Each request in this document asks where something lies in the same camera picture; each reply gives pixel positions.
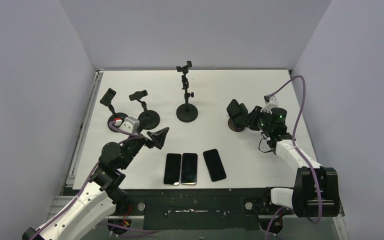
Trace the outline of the dark blue phone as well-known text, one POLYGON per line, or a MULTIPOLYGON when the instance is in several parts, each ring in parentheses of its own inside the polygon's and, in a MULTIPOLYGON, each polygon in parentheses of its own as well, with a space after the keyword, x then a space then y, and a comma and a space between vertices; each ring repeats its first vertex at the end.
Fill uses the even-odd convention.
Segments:
POLYGON ((232 99, 226 108, 229 119, 237 128, 244 125, 243 117, 248 114, 248 110, 243 103, 239 103, 236 99, 232 99))

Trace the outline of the black phone stand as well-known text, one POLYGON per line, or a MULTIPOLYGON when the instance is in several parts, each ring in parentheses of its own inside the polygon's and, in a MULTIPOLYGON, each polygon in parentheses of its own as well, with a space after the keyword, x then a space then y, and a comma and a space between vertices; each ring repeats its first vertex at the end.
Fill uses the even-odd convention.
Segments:
POLYGON ((116 132, 114 129, 112 129, 112 127, 119 129, 122 123, 124 122, 125 118, 128 117, 128 115, 124 112, 116 112, 112 104, 112 100, 114 99, 116 94, 117 92, 115 90, 113 90, 112 88, 108 88, 103 97, 99 100, 99 103, 107 107, 111 112, 111 115, 107 120, 107 126, 112 132, 116 132))
POLYGON ((141 91, 135 91, 134 93, 129 95, 129 100, 137 101, 141 104, 143 111, 139 114, 138 118, 139 119, 148 118, 148 121, 144 125, 144 129, 152 130, 152 129, 155 129, 160 124, 161 118, 156 111, 148 109, 147 103, 144 100, 142 100, 142 98, 146 96, 148 96, 148 92, 145 89, 141 91))

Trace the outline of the wooden base phone stand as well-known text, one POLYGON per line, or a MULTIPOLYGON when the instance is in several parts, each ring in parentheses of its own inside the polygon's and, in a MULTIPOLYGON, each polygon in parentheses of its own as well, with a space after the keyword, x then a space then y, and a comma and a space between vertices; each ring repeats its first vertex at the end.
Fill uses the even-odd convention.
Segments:
POLYGON ((228 127, 229 127, 232 131, 234 131, 234 132, 242 132, 242 131, 245 130, 245 127, 244 127, 244 126, 242 126, 242 127, 236 127, 235 125, 233 125, 233 123, 231 122, 230 118, 228 119, 227 124, 228 124, 228 127))

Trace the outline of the tall phone stand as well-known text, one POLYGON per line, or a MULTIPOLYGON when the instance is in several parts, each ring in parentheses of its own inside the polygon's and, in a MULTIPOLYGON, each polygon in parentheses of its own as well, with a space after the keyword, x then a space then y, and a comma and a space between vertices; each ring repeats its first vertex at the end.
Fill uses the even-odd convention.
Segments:
POLYGON ((193 98, 194 92, 189 92, 189 80, 187 74, 189 69, 193 66, 190 60, 186 61, 184 66, 176 66, 176 71, 182 73, 181 82, 182 90, 184 90, 184 103, 176 109, 177 118, 183 123, 191 123, 198 117, 198 109, 195 105, 190 103, 189 99, 193 98))

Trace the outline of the silver black phone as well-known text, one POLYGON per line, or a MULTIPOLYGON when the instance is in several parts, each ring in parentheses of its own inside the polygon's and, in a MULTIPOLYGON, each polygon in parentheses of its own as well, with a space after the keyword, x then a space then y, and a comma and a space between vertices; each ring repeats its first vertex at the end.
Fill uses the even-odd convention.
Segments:
POLYGON ((182 155, 168 153, 165 160, 163 183, 177 186, 180 184, 182 155))

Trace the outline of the magenta edged phone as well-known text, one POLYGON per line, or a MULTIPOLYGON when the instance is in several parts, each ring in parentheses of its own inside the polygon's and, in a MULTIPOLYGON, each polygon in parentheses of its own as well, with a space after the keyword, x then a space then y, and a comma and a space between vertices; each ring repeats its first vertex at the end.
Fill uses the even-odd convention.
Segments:
POLYGON ((183 153, 181 163, 180 183, 182 185, 196 185, 198 172, 198 155, 183 153))

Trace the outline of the plain black phone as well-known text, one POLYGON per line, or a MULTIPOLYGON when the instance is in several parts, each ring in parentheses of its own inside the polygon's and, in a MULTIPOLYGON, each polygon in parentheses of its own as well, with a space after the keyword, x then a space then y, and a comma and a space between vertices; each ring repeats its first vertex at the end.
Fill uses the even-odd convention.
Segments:
POLYGON ((203 158, 212 182, 221 181, 227 178, 227 174, 217 149, 204 151, 203 158))

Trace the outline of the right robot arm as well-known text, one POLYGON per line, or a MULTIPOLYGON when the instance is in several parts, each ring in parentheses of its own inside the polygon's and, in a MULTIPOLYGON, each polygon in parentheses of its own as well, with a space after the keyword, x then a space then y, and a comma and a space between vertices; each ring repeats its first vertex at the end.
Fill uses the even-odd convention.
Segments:
POLYGON ((239 117, 246 128, 259 131, 272 153, 280 157, 295 174, 294 186, 274 187, 261 199, 262 209, 269 214, 281 206, 293 210, 300 218, 336 217, 340 212, 338 173, 324 167, 301 150, 295 137, 288 132, 287 111, 274 107, 263 111, 256 106, 239 117))

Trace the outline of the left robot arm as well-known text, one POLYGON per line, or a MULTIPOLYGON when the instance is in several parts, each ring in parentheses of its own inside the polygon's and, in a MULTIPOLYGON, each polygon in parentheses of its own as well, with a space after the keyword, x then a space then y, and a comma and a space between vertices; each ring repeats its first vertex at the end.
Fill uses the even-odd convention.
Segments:
POLYGON ((127 193, 119 186, 125 170, 142 147, 162 149, 169 132, 165 127, 147 135, 130 134, 121 142, 109 142, 78 193, 53 218, 38 228, 28 228, 23 240, 80 240, 111 214, 127 211, 127 193))

